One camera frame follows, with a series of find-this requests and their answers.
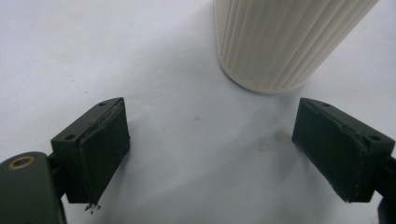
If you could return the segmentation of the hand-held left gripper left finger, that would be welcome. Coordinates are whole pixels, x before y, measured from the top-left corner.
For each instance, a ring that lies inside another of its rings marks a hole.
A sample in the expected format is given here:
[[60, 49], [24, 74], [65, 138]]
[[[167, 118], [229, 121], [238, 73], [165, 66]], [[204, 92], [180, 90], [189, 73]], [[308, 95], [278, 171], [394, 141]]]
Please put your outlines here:
[[124, 99], [96, 104], [51, 139], [70, 203], [98, 203], [130, 150]]

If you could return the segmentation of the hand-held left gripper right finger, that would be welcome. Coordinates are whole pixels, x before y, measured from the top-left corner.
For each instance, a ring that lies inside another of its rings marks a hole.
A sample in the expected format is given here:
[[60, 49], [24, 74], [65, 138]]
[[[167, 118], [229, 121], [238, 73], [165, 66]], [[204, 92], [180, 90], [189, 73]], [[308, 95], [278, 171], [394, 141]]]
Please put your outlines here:
[[349, 203], [368, 203], [375, 191], [396, 203], [395, 141], [338, 108], [302, 98], [292, 142]]

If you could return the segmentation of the cream pump bottle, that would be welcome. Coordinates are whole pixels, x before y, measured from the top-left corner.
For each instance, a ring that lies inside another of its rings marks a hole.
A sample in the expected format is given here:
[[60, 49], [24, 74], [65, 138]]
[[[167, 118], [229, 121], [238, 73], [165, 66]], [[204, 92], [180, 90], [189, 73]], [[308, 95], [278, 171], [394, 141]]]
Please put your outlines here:
[[219, 64], [250, 91], [294, 91], [378, 1], [214, 0]]

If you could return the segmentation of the white paper table sheet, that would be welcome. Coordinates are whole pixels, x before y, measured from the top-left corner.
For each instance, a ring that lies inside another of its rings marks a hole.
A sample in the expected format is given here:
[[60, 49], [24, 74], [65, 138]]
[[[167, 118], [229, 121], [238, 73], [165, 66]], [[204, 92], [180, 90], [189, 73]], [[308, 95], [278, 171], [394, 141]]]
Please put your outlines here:
[[50, 152], [96, 103], [126, 102], [132, 147], [69, 224], [378, 224], [291, 142], [298, 103], [338, 107], [396, 140], [396, 0], [378, 3], [296, 91], [219, 66], [213, 0], [0, 0], [0, 161]]

